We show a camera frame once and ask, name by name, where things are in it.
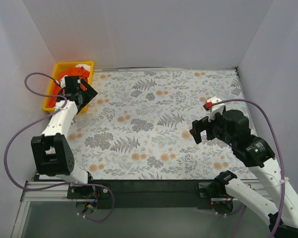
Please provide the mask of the orange t shirt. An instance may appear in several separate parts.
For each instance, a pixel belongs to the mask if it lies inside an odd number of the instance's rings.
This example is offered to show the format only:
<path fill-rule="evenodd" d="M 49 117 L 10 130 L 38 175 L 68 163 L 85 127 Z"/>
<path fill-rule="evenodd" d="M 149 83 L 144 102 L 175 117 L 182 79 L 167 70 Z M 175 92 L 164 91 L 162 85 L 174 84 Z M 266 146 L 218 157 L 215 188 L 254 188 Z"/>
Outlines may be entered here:
<path fill-rule="evenodd" d="M 64 70 L 57 69 L 56 73 L 54 74 L 54 78 L 60 82 L 62 78 L 65 76 L 79 76 L 80 79 L 84 79 L 86 82 L 89 80 L 90 70 L 85 70 L 84 68 L 78 67 L 69 67 Z M 60 91 L 60 86 L 57 85 L 54 81 L 50 83 L 48 88 L 48 95 L 57 95 Z M 43 110 L 49 113 L 54 111 L 55 105 L 57 102 L 56 97 L 46 97 L 43 103 Z"/>

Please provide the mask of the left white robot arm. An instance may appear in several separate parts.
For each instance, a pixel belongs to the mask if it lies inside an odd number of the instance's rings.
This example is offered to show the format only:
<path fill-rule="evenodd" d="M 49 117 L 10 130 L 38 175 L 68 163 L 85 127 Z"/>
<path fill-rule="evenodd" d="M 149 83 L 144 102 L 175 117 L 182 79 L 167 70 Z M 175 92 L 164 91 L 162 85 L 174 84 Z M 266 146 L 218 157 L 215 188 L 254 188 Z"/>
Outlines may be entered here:
<path fill-rule="evenodd" d="M 80 183 L 79 193 L 91 198 L 96 187 L 88 181 L 89 173 L 75 165 L 74 155 L 67 141 L 71 123 L 79 112 L 97 95 L 97 92 L 79 76 L 65 76 L 47 127 L 40 136 L 31 139 L 31 148 L 37 172 L 70 183 Z"/>

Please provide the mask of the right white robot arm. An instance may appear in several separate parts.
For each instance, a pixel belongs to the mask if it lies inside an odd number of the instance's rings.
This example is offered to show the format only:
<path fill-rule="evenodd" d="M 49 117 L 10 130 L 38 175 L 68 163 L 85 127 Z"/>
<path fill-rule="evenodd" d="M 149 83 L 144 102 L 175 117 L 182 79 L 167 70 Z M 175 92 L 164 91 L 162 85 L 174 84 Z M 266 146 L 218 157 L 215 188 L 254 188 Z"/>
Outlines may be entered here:
<path fill-rule="evenodd" d="M 249 119 L 239 110 L 215 113 L 192 122 L 191 135 L 197 144 L 201 133 L 207 140 L 218 139 L 228 146 L 235 157 L 258 178 L 270 199 L 249 188 L 231 171 L 215 177 L 215 192 L 238 199 L 258 215 L 276 238 L 298 238 L 298 194 L 287 180 L 282 180 L 281 168 L 267 142 L 251 133 Z"/>

